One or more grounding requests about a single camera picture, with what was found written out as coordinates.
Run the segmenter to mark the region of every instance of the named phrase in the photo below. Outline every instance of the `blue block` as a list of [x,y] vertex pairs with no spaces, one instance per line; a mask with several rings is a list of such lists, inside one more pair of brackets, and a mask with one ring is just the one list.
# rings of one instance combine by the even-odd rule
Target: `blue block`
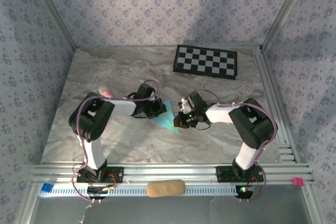
[[45,191],[46,193],[49,193],[49,192],[51,192],[53,187],[54,187],[54,185],[52,185],[52,184],[44,183],[42,188],[41,188],[41,191]]

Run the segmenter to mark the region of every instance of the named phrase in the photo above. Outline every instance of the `tan sponge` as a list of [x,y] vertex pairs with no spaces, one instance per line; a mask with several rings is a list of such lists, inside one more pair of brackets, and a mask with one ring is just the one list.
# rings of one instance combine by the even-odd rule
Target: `tan sponge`
[[147,184],[147,195],[151,198],[181,195],[185,193],[185,182],[180,179],[154,181]]

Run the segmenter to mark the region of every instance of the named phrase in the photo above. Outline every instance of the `black mounting plate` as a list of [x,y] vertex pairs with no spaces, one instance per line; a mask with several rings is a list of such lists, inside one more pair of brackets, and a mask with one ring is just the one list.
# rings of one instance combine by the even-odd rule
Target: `black mounting plate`
[[[251,171],[250,176],[254,175],[258,182],[264,182],[264,177],[262,175],[262,171],[258,166],[255,166]],[[232,166],[217,166],[216,167],[216,176],[218,183],[248,183],[250,176],[248,178],[239,179],[233,173]]]
[[[113,174],[113,176],[116,179],[116,183],[122,183],[122,179],[124,176],[124,167],[121,166],[107,166],[106,167],[106,174]],[[101,181],[97,181],[96,178],[92,177],[92,175],[86,171],[85,169],[82,169],[78,172],[77,175],[77,183],[100,183],[100,184],[113,184],[113,178],[110,176],[105,176]]]

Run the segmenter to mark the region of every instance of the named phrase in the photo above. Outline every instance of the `cyan triangle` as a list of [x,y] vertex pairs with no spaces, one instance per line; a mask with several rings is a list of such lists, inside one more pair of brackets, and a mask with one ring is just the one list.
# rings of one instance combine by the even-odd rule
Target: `cyan triangle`
[[163,104],[166,105],[167,112],[155,117],[154,121],[157,124],[167,128],[168,130],[171,130],[175,132],[176,134],[179,134],[180,131],[173,126],[174,113],[173,113],[172,106],[170,105],[170,102],[165,101],[163,102]]

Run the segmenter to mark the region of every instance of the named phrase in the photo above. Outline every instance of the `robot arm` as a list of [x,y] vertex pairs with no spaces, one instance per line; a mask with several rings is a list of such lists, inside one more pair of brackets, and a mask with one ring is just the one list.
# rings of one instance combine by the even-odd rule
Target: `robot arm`
[[[100,136],[109,120],[113,116],[127,115],[135,117],[139,114],[145,114],[146,118],[151,119],[166,112],[165,105],[161,99],[153,96],[154,94],[155,89],[143,83],[137,92],[131,93],[125,99],[94,99],[85,103],[80,112],[79,133],[85,139],[84,145],[88,156],[88,160],[85,160],[87,162],[85,169],[92,179],[99,182],[106,175],[107,161],[103,154]],[[99,95],[90,92],[78,105],[68,121],[69,126],[72,127],[72,131],[77,137],[77,114],[83,102],[90,97],[99,97]]]
[[[251,98],[244,103],[262,108]],[[247,106],[225,108],[220,104],[207,105],[197,92],[182,99],[178,105],[181,112],[174,119],[175,127],[187,129],[196,127],[198,122],[209,125],[219,122],[234,124],[243,140],[240,152],[233,160],[234,173],[238,178],[249,177],[260,148],[273,136],[274,128],[269,118]]]

